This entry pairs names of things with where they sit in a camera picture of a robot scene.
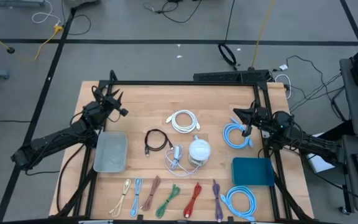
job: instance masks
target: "light blue cable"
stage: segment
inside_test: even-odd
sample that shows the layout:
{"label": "light blue cable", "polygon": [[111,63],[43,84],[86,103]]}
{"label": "light blue cable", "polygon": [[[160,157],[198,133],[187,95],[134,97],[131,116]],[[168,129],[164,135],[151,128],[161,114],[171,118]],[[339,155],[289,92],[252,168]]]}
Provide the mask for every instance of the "light blue cable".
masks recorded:
{"label": "light blue cable", "polygon": [[[235,193],[243,193],[246,194],[248,196],[249,199],[249,210],[246,212],[239,212],[236,209],[233,208],[231,202],[232,202],[232,196]],[[224,196],[223,194],[221,194],[221,200],[223,201],[223,203],[226,204],[226,206],[228,207],[228,209],[236,216],[240,217],[240,218],[246,218],[251,222],[255,221],[255,218],[252,216],[252,214],[254,214],[255,210],[256,210],[256,198],[254,193],[252,193],[252,191],[246,187],[246,186],[237,186],[237,187],[233,187],[232,189],[229,190],[229,192],[227,193],[227,196]]]}
{"label": "light blue cable", "polygon": [[233,120],[234,123],[229,123],[227,125],[224,126],[223,128],[223,139],[224,141],[233,149],[243,149],[245,148],[248,144],[250,147],[254,146],[254,143],[252,142],[251,138],[249,136],[247,136],[244,139],[244,142],[240,145],[237,144],[233,144],[232,142],[230,142],[230,132],[233,131],[234,129],[240,129],[241,131],[245,131],[245,127],[243,125],[241,125],[240,123],[238,123],[234,118],[231,118]]}
{"label": "light blue cable", "polygon": [[134,203],[132,204],[132,209],[131,209],[131,217],[135,217],[137,215],[137,211],[138,211],[138,205],[139,205],[139,194],[140,194],[140,190],[142,190],[142,186],[143,186],[143,178],[136,178],[135,179],[135,200]]}

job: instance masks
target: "coiled white cable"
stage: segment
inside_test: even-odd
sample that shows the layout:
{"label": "coiled white cable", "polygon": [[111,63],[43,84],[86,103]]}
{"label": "coiled white cable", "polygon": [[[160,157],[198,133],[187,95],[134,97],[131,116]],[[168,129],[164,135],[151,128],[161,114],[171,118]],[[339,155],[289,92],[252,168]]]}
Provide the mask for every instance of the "coiled white cable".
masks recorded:
{"label": "coiled white cable", "polygon": [[134,203],[132,204],[132,209],[131,209],[132,218],[137,215],[137,211],[139,207],[139,194],[140,194],[140,190],[142,190],[143,178],[141,177],[136,178],[134,184],[135,184],[135,200]]}
{"label": "coiled white cable", "polygon": [[[182,127],[177,123],[176,117],[177,117],[178,114],[181,114],[181,113],[186,113],[186,114],[188,114],[190,116],[191,125],[186,126],[186,127]],[[178,132],[180,132],[180,133],[189,133],[192,130],[194,130],[195,128],[197,128],[198,131],[201,129],[201,126],[200,126],[200,124],[199,124],[199,122],[197,120],[196,115],[193,112],[189,111],[189,110],[177,111],[177,112],[173,113],[171,116],[169,116],[165,122],[166,123],[172,122],[173,128],[175,130],[177,130]]]}
{"label": "coiled white cable", "polygon": [[[34,13],[34,15],[32,15],[32,17],[31,17],[32,22],[34,22],[34,23],[36,23],[36,24],[40,24],[40,23],[45,22],[45,21],[48,19],[48,17],[51,16],[51,17],[54,17],[54,18],[57,19],[56,25],[59,25],[59,24],[60,24],[60,18],[57,17],[57,16],[55,16],[55,15],[52,15],[52,11],[53,11],[52,4],[51,4],[48,0],[45,0],[45,1],[46,1],[46,2],[49,4],[49,6],[50,6],[50,12],[49,12],[49,13],[46,13],[46,12],[37,12],[37,13]],[[36,21],[36,20],[34,19],[34,17],[35,17],[35,16],[38,16],[38,15],[45,15],[45,18],[42,19],[41,21]]]}
{"label": "coiled white cable", "polygon": [[122,195],[121,198],[118,201],[118,204],[109,212],[111,214],[112,217],[118,217],[119,214],[121,213],[121,207],[122,207],[122,203],[124,201],[125,195],[128,193],[129,187],[131,186],[131,180],[130,179],[126,179],[124,182],[124,186],[122,188]]}
{"label": "coiled white cable", "polygon": [[291,93],[292,93],[292,87],[291,87],[291,80],[290,77],[288,77],[286,74],[279,74],[274,78],[274,81],[277,82],[277,78],[278,77],[285,77],[288,80],[288,84],[290,86],[290,94],[287,96],[287,99],[289,99],[291,97]]}
{"label": "coiled white cable", "polygon": [[[173,161],[169,158],[169,155],[171,154],[173,154]],[[178,177],[186,177],[188,175],[196,174],[200,165],[197,166],[193,171],[188,171],[183,166],[180,165],[180,159],[182,157],[183,157],[183,146],[181,145],[176,145],[173,148],[173,150],[172,149],[166,150],[165,160],[164,160],[165,167],[169,170],[169,172],[171,172],[173,175],[176,175]],[[176,173],[174,170],[177,167],[181,168],[183,171],[185,171],[185,173],[184,174]]]}

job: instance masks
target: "white round object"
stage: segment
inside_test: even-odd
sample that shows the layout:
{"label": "white round object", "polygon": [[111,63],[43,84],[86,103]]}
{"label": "white round object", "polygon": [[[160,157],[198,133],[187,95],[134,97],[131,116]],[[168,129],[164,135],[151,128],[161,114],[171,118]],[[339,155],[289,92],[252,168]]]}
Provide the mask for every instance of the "white round object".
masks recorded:
{"label": "white round object", "polygon": [[211,146],[203,139],[195,140],[189,146],[189,161],[194,166],[203,166],[211,155]]}

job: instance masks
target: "white cable bundle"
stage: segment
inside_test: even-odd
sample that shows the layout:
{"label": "white cable bundle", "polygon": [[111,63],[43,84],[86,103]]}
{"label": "white cable bundle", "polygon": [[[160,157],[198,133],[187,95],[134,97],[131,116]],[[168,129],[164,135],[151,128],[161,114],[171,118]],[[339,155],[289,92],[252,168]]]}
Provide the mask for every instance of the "white cable bundle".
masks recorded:
{"label": "white cable bundle", "polygon": [[[190,116],[191,125],[186,126],[186,127],[182,127],[177,123],[176,117],[177,117],[178,114],[181,114],[181,113],[186,113],[186,114],[188,114]],[[173,113],[171,116],[169,116],[167,118],[167,120],[165,122],[166,123],[172,122],[173,128],[175,128],[175,130],[177,130],[180,133],[189,133],[192,130],[194,130],[195,128],[197,128],[198,131],[201,129],[201,126],[200,126],[200,124],[199,124],[199,122],[197,120],[196,115],[193,112],[188,111],[188,110],[180,110],[180,111],[177,111],[177,112]]]}
{"label": "white cable bundle", "polygon": [[[169,155],[173,154],[173,161],[169,158]],[[183,157],[183,146],[182,145],[176,145],[174,147],[174,150],[169,149],[165,151],[165,160],[164,164],[165,167],[171,172],[173,175],[176,175],[178,177],[186,177],[188,175],[196,174],[197,170],[200,166],[196,167],[193,171],[187,171],[183,166],[180,165],[180,159]],[[185,171],[184,174],[177,174],[174,170],[179,167],[183,171]]]}
{"label": "white cable bundle", "polygon": [[127,179],[124,182],[124,186],[122,188],[122,195],[121,198],[118,201],[118,204],[109,212],[111,214],[111,216],[118,217],[119,214],[121,213],[121,207],[122,207],[122,203],[124,201],[125,195],[128,193],[129,187],[131,186],[131,180]]}
{"label": "white cable bundle", "polygon": [[[48,0],[45,0],[45,2],[47,2],[47,3],[49,4],[49,6],[50,6],[50,12],[49,12],[49,13],[45,13],[45,12],[37,12],[37,13],[34,13],[34,15],[32,15],[32,17],[31,17],[32,22],[33,22],[33,23],[36,23],[36,24],[40,24],[40,23],[45,22],[45,21],[48,19],[48,17],[52,16],[52,17],[54,17],[54,18],[57,19],[56,25],[59,25],[60,22],[61,22],[61,21],[60,21],[60,18],[57,17],[57,16],[55,16],[55,15],[52,15],[52,11],[53,11],[52,4],[51,4]],[[45,15],[45,18],[42,19],[41,21],[36,21],[36,20],[34,19],[34,17],[35,17],[35,16],[38,16],[38,15]]]}

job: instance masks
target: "wooden table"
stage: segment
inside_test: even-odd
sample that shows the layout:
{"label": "wooden table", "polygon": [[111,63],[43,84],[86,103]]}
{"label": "wooden table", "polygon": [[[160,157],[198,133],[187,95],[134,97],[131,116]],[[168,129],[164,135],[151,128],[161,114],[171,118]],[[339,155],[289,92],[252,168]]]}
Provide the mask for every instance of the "wooden table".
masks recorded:
{"label": "wooden table", "polygon": [[[81,111],[82,106],[93,101],[91,86],[98,85],[98,82],[83,82],[75,113]],[[108,213],[115,207],[122,194],[122,186],[126,179],[132,179],[131,189],[125,197],[122,211],[115,219],[135,219],[130,217],[130,210],[134,201],[134,184],[136,177],[144,179],[144,185],[140,192],[140,204],[143,204],[149,195],[152,181],[158,175],[162,182],[154,196],[152,208],[148,212],[139,209],[139,214],[144,215],[144,220],[156,220],[156,209],[168,198],[172,184],[175,183],[181,188],[181,193],[174,198],[167,207],[165,215],[161,220],[182,220],[183,209],[191,199],[193,189],[197,182],[203,190],[198,196],[194,211],[190,220],[215,221],[215,202],[212,191],[213,179],[221,186],[221,193],[226,194],[233,187],[231,180],[231,162],[234,157],[257,157],[259,149],[262,148],[260,131],[257,128],[252,130],[251,139],[253,147],[245,149],[233,149],[223,140],[222,131],[225,124],[231,122],[230,117],[237,118],[232,111],[233,108],[248,108],[254,100],[254,92],[250,86],[190,86],[190,85],[114,85],[113,90],[124,91],[122,107],[129,111],[129,114],[120,118],[116,123],[106,125],[106,131],[123,131],[128,138],[128,157],[126,170],[119,174],[98,174],[91,218],[112,219]],[[268,83],[268,93],[272,111],[284,110],[288,112],[288,103],[285,98],[285,89],[281,83]],[[173,112],[187,109],[197,116],[201,131],[196,129],[188,134],[181,134],[174,130],[172,125],[166,124],[165,120]],[[117,111],[110,116],[111,119],[118,117]],[[177,121],[180,125],[189,124],[190,118],[181,114]],[[196,134],[201,139],[207,140],[212,148],[208,163],[199,169],[197,174],[189,177],[176,177],[169,173],[164,166],[165,149],[159,152],[150,152],[150,157],[144,154],[145,133],[153,128],[161,129],[168,134],[173,144],[182,144],[185,148],[185,155],[181,160],[183,166],[191,169],[188,162],[188,146]],[[240,131],[233,131],[230,139],[234,143],[244,140]],[[161,134],[151,134],[149,144],[151,146],[161,145],[163,137]],[[78,149],[79,145],[69,147],[65,150],[62,166],[67,159]],[[68,164],[62,177],[62,193],[60,205],[63,206],[76,190],[80,178],[80,170],[83,163],[85,150],[82,150]],[[308,189],[300,158],[288,151],[281,150],[282,164],[287,182],[287,189],[293,198],[309,216],[313,217]],[[257,221],[274,221],[272,203],[269,188],[265,186],[251,186],[257,198],[257,209],[254,213]],[[279,203],[280,215],[284,218],[281,194],[276,188]],[[85,210],[85,202],[88,191],[83,194],[81,213]],[[236,195],[233,205],[238,210],[247,210],[248,199],[244,195]],[[224,220],[233,214],[221,201]],[[50,214],[56,214],[56,191],[53,197]],[[244,219],[234,216],[237,221]]]}

